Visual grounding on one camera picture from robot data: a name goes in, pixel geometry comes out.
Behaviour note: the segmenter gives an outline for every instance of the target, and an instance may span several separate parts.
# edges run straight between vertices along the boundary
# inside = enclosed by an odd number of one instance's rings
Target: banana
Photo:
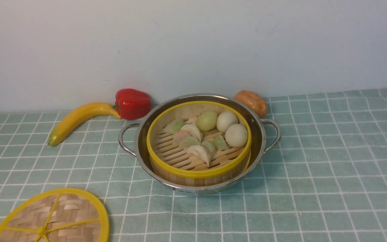
[[[58,145],[80,124],[88,119],[101,115],[113,115],[120,119],[120,115],[108,103],[88,103],[82,105],[70,112],[53,128],[49,135],[48,145]]]

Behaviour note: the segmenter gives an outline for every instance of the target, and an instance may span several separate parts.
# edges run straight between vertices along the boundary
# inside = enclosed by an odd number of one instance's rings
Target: dumpling
[[[179,118],[171,123],[169,123],[165,128],[164,128],[164,133],[170,133],[170,134],[175,134],[175,132],[179,131],[181,127],[183,126],[184,122],[183,119]]]
[[[186,152],[198,156],[198,158],[207,163],[207,167],[210,166],[210,161],[212,160],[211,155],[203,146],[191,146],[186,150]]]
[[[201,143],[194,138],[193,136],[189,136],[186,138],[183,138],[179,143],[179,148],[185,148],[185,147],[191,147],[191,146],[199,146]]]
[[[225,139],[223,138],[223,136],[220,134],[220,135],[217,135],[214,139],[213,139],[213,144],[219,149],[219,150],[229,150],[229,147],[228,147],[228,144],[226,144],[226,141]]]
[[[182,139],[191,136],[187,130],[179,130],[175,132],[172,138],[172,144],[178,144]]]
[[[185,124],[181,127],[180,130],[187,130],[190,135],[195,137],[198,141],[201,142],[203,139],[203,133],[198,129],[198,127],[195,124]]]
[[[216,148],[216,146],[212,142],[210,142],[208,140],[202,141],[201,146],[203,146],[209,152],[212,159],[215,158],[215,156],[218,152],[218,149]]]

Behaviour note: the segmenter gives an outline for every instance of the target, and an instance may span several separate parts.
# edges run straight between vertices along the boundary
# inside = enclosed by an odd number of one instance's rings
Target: white dumpling
[[[198,156],[198,158],[207,163],[207,167],[210,166],[210,161],[212,160],[212,157],[205,147],[201,145],[191,146],[186,150],[186,152]]]
[[[195,137],[198,141],[201,142],[203,139],[203,133],[198,129],[198,127],[195,124],[185,124],[181,127],[180,130],[187,130],[190,135]]]

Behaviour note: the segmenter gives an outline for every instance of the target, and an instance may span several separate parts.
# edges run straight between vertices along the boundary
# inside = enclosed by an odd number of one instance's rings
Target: table
[[[387,241],[387,89],[266,101],[280,144],[235,187],[198,197],[153,181],[119,147],[127,121],[96,117],[49,147],[67,112],[0,115],[0,222],[36,194],[77,187],[105,204],[112,242]]]

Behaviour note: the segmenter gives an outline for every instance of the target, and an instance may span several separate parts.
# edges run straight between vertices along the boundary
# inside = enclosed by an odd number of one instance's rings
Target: white wall
[[[0,112],[126,87],[159,103],[387,87],[387,0],[0,1]]]

